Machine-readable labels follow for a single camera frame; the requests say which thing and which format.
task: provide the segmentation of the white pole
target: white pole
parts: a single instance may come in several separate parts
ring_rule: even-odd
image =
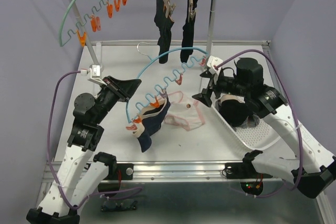
[[[206,43],[206,51],[209,53],[209,55],[211,55],[211,47],[212,47],[212,41],[213,41],[213,36],[214,36],[215,9],[216,9],[216,0],[211,0],[208,39]]]
[[[74,12],[74,14],[75,14],[75,18],[76,18],[77,22],[80,22],[81,24],[84,24],[84,22],[83,22],[83,20],[82,20],[82,18],[81,18],[81,16],[80,16],[80,14],[79,14],[79,11],[78,11],[78,8],[77,8],[76,3],[74,3],[74,4],[72,5],[72,10],[73,10],[73,12]],[[90,52],[90,55],[91,55],[91,58],[92,58],[93,63],[94,63],[95,65],[100,65],[99,62],[98,62],[97,56],[96,56],[96,54],[95,54],[95,52],[94,52],[94,49],[93,49],[93,47],[92,47],[91,40],[89,39],[89,35],[88,35],[88,33],[86,32],[85,26],[79,26],[79,28],[80,28],[81,34],[86,33],[86,40],[85,40],[85,43],[86,43],[86,45],[87,45],[87,47],[88,47],[88,50],[89,50],[89,52]]]

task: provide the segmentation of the light purple wall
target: light purple wall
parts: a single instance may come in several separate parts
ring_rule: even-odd
[[[58,46],[66,9],[61,0],[0,0],[0,6],[0,223],[26,224],[46,163],[54,88],[61,75],[78,67],[80,47],[77,40]],[[73,81],[64,81],[59,91],[54,150]]]
[[[182,39],[187,0],[176,3],[172,38]],[[217,40],[271,39],[294,0],[217,0],[214,38]],[[89,13],[99,0],[78,0],[82,14]],[[99,12],[102,30],[93,33],[91,40],[158,39],[154,24],[155,0],[129,0],[112,19],[106,8]],[[195,39],[206,39],[211,0],[199,0],[196,14]]]
[[[277,30],[272,54],[300,120],[336,153],[336,0],[295,0]],[[336,209],[336,183],[327,190]]]

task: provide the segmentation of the black sock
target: black sock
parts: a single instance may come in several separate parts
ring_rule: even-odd
[[[193,0],[193,9],[197,7],[197,1]],[[194,16],[193,19],[191,19],[188,22],[188,10],[189,9],[189,0],[187,2],[187,18],[185,20],[185,25],[183,26],[183,40],[182,40],[182,47],[192,47],[194,45],[194,29],[195,29],[195,19],[196,16]],[[193,50],[181,50],[180,53],[180,59],[181,62],[187,62],[189,59],[189,56],[193,53]]]
[[[156,14],[154,17],[154,22],[160,31],[160,37],[157,43],[160,46],[160,55],[161,55],[164,52],[169,51],[170,44],[172,41],[171,29],[172,26],[174,25],[174,21],[172,21],[170,16],[168,16],[168,18],[165,17],[163,0],[156,0]],[[168,54],[159,59],[160,64],[164,64],[167,61],[168,61]]]

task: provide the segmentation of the clothing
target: clothing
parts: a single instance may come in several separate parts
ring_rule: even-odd
[[[165,13],[166,12],[164,9],[163,0],[156,0],[156,14],[154,17],[154,22],[160,31],[160,37],[159,40],[157,41],[158,45],[160,46],[159,55],[169,51],[170,44],[172,41],[171,29],[172,26],[174,25],[174,21],[171,19],[170,16],[166,18]],[[165,55],[159,59],[160,64],[165,64],[167,61],[168,61],[168,55]]]
[[[168,98],[159,100],[159,104],[158,108],[151,105],[143,108],[139,115],[142,122],[136,124],[137,129],[133,132],[133,136],[138,139],[141,152],[145,152],[151,147],[151,135],[161,129],[161,123],[171,105]]]
[[[193,10],[197,7],[197,1],[193,0]],[[194,30],[195,30],[195,19],[190,19],[188,22],[188,11],[189,11],[189,0],[187,5],[187,18],[185,20],[185,25],[183,26],[183,40],[182,47],[192,47],[194,45]],[[181,50],[180,59],[181,62],[187,62],[189,56],[193,53],[193,50]]]
[[[171,107],[164,123],[180,126],[186,131],[191,131],[205,124],[204,117],[198,108],[199,101],[187,97],[182,91],[171,93],[168,97]]]
[[[216,101],[215,108],[234,130],[236,127],[256,127],[260,123],[260,118],[233,95],[222,96]]]

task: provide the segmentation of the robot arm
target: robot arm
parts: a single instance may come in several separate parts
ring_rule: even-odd
[[[237,71],[233,77],[224,76],[227,68],[217,68],[223,61],[210,56],[207,70],[201,74],[209,78],[206,89],[193,96],[206,106],[212,105],[214,93],[218,99],[221,93],[244,97],[246,105],[269,124],[299,156],[297,126],[287,100],[278,90],[264,84],[263,68],[257,60],[241,58],[237,61]],[[303,172],[298,189],[309,198],[316,198],[336,179],[336,157],[325,149],[308,131],[299,124],[302,135]],[[227,178],[250,178],[254,173],[269,174],[294,184],[298,178],[299,160],[277,157],[272,149],[254,150],[247,153],[242,163],[230,163]]]
[[[93,164],[83,179],[78,182],[104,132],[99,124],[118,101],[127,102],[134,95],[141,80],[117,80],[108,76],[95,83],[101,87],[96,98],[90,93],[83,93],[75,99],[75,120],[63,162],[57,173],[58,181],[52,183],[38,208],[29,210],[27,220],[31,224],[78,224],[77,210],[80,208],[69,205],[80,204],[109,172],[115,172],[116,157],[99,153],[94,157]]]

